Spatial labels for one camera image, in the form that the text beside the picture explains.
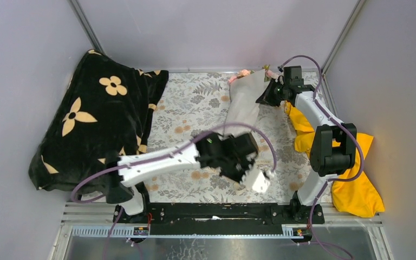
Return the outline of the pink fake flower bouquet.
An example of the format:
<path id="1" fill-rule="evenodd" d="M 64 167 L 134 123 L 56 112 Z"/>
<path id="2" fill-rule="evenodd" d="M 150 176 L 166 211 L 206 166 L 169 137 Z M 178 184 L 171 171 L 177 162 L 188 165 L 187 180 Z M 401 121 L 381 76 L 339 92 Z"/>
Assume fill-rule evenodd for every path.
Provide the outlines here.
<path id="1" fill-rule="evenodd" d="M 268 82 L 271 80 L 276 80 L 279 77 L 279 74 L 276 72 L 273 72 L 272 70 L 270 70 L 270 65 L 266 64 L 262 67 L 263 70 L 265 70 L 264 72 L 264 78 L 263 81 L 264 82 Z M 228 84 L 232 84 L 234 81 L 241 79 L 243 77 L 249 76 L 251 74 L 254 74 L 255 71 L 254 70 L 248 70 L 248 69 L 243 69 L 241 71 L 239 71 L 236 75 L 232 76 L 229 78 L 229 80 L 227 81 Z"/>

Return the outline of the white wrapping paper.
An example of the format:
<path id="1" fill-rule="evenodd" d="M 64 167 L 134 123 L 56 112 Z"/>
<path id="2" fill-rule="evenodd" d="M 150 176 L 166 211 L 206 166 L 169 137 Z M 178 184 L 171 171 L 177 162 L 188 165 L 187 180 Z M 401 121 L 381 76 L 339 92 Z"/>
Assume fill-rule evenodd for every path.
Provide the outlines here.
<path id="1" fill-rule="evenodd" d="M 263 81 L 265 70 L 243 77 L 229 85 L 230 106 L 226 123 L 243 123 L 253 126 L 259 114 L 259 104 L 255 101 L 267 87 Z"/>

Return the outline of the cream ribbon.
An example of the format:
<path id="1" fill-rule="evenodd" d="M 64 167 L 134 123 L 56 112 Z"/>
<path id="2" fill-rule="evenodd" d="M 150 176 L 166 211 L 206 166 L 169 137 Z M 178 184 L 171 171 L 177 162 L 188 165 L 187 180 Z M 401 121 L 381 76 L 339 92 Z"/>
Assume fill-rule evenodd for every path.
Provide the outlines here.
<path id="1" fill-rule="evenodd" d="M 271 186 L 275 177 L 272 165 L 266 165 L 265 161 L 248 161 L 245 165 L 238 164 L 235 171 L 227 178 L 233 184 L 235 195 L 242 195 L 246 191 L 265 193 Z"/>

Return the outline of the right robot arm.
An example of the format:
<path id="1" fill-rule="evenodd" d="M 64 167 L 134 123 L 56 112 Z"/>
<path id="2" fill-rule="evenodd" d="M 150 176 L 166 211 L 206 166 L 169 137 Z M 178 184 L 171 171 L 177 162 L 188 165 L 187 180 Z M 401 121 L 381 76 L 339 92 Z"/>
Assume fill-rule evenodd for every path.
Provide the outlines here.
<path id="1" fill-rule="evenodd" d="M 295 193 L 299 201 L 289 208 L 289 216 L 296 223 L 310 217 L 309 206 L 316 204 L 332 181 L 355 165 L 357 129 L 352 123 L 344 123 L 328 111 L 317 96 L 313 86 L 304 83 L 302 68 L 281 68 L 281 73 L 265 72 L 270 82 L 257 99 L 263 105 L 278 106 L 287 101 L 297 108 L 314 130 L 309 153 L 312 172 L 303 186 Z"/>

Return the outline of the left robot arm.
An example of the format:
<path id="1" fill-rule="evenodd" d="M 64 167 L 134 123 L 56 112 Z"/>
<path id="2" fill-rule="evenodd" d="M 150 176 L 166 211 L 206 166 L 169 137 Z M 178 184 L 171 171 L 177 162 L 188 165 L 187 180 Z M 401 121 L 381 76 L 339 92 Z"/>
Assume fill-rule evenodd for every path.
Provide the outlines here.
<path id="1" fill-rule="evenodd" d="M 212 168 L 221 177 L 255 192 L 265 192 L 270 184 L 269 172 L 256 164 L 258 146 L 251 133 L 222 136 L 202 132 L 193 139 L 174 147 L 141 155 L 118 157 L 115 167 L 108 169 L 109 188 L 106 202 L 125 208 L 126 216 L 135 223 L 146 217 L 137 197 L 136 185 L 152 177 L 183 170 Z"/>

